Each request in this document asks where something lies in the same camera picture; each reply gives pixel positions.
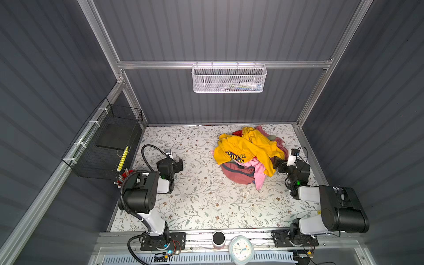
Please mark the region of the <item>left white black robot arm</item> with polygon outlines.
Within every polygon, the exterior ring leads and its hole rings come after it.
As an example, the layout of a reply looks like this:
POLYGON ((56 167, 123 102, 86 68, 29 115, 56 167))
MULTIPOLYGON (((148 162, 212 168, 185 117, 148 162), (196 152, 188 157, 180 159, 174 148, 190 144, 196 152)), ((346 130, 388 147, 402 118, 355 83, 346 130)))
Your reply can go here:
POLYGON ((152 247, 165 249, 171 235, 167 222, 155 209, 158 194, 170 194, 174 190, 175 174, 183 171, 183 160, 165 158, 157 162, 157 171, 133 171, 120 186, 120 210, 141 221, 146 231, 142 238, 152 247))

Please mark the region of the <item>markers in white basket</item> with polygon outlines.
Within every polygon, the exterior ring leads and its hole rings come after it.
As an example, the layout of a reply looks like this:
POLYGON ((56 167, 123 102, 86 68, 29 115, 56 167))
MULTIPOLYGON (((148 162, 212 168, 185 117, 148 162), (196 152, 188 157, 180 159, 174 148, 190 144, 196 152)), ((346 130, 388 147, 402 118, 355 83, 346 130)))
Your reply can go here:
POLYGON ((220 87, 219 89, 224 92, 234 92, 234 93, 235 92, 261 93, 263 91, 263 84, 256 83, 256 82, 233 83, 224 87, 220 87))

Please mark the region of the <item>yellow printed t-shirt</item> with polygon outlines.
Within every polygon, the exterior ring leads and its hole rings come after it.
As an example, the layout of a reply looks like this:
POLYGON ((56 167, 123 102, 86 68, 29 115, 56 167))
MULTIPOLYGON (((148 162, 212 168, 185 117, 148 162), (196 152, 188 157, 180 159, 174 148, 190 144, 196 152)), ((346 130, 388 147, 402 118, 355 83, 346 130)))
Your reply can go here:
POLYGON ((252 127, 244 127, 241 136, 220 135, 217 145, 214 159, 219 165, 232 160, 246 163, 256 158, 265 167, 264 174, 269 177, 276 172, 271 158, 286 158, 284 151, 275 141, 268 140, 259 130, 252 127))

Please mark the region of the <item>red cup with pens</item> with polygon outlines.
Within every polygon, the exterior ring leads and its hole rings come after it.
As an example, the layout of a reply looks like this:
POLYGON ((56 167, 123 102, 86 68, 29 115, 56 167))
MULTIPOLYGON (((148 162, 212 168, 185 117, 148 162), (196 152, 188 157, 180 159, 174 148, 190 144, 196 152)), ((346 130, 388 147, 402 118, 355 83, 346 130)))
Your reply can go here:
POLYGON ((118 187, 121 188, 123 182, 125 181, 125 179, 129 176, 129 174, 133 173, 133 170, 128 170, 127 168, 124 170, 124 172, 122 174, 119 174, 116 181, 114 182, 114 184, 118 187))

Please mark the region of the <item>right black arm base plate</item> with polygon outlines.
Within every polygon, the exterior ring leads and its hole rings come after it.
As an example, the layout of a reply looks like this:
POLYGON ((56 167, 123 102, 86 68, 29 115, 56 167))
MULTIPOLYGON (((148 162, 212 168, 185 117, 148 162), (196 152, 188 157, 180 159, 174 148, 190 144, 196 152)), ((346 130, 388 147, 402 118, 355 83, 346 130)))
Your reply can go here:
POLYGON ((317 238, 292 232, 289 229, 272 230, 271 237, 276 247, 317 247, 317 238))

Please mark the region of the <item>black white cylindrical speaker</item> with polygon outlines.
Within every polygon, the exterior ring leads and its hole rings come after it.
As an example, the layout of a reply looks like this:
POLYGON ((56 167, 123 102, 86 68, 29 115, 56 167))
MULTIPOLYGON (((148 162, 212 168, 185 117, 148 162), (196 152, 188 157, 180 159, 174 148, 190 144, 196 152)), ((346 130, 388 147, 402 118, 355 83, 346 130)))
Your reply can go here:
POLYGON ((226 237, 222 231, 215 231, 212 236, 213 247, 216 250, 220 250, 225 246, 226 237))

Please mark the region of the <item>maroon printed t-shirt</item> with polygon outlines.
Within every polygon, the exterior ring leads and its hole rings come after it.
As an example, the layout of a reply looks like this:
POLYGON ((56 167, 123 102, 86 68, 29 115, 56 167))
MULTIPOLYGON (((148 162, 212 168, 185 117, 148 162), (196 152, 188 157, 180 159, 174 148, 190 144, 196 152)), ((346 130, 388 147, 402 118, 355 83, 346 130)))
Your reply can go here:
POLYGON ((236 162, 228 162, 220 165, 223 174, 238 184, 255 184, 255 168, 245 167, 236 162))

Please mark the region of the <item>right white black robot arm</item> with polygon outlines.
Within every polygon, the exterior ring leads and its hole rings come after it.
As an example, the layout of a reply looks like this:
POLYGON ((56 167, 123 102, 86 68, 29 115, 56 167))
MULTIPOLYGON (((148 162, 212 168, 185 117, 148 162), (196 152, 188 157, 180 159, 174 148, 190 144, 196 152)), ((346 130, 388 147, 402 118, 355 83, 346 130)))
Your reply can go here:
POLYGON ((316 216, 294 219, 282 241, 296 247, 315 247, 318 235, 368 232, 369 219, 353 188, 308 185, 310 165, 292 155, 288 160, 274 158, 273 168, 286 174, 285 185, 294 199, 317 203, 320 207, 316 216))

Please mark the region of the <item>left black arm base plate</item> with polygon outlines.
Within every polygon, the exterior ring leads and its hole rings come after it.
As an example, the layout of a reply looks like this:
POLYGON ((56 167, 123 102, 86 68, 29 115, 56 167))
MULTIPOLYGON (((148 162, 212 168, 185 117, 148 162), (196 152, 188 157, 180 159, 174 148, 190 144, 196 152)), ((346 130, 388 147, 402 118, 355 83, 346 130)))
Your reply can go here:
POLYGON ((184 250, 186 233, 170 233, 161 236, 145 236, 139 239, 141 251, 184 250))

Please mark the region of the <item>white round clock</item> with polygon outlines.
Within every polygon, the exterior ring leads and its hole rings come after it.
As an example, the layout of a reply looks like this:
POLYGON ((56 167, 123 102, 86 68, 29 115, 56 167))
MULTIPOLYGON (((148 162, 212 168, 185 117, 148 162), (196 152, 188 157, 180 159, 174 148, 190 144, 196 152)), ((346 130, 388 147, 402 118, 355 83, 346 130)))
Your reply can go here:
POLYGON ((244 236, 236 236, 229 245, 229 255, 235 265, 246 265, 254 257, 253 244, 244 236))

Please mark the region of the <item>light pink cloth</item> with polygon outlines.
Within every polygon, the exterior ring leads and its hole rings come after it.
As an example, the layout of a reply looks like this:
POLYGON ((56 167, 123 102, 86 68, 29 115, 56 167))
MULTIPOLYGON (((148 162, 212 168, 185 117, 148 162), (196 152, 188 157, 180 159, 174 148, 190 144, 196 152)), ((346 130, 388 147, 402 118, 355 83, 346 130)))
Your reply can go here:
POLYGON ((265 174, 266 168, 263 165, 263 163, 261 163, 257 158, 254 158, 246 163, 242 163, 241 165, 244 167, 253 167, 255 169, 254 171, 255 185, 256 185, 256 189, 260 191, 267 178, 267 175, 265 174))

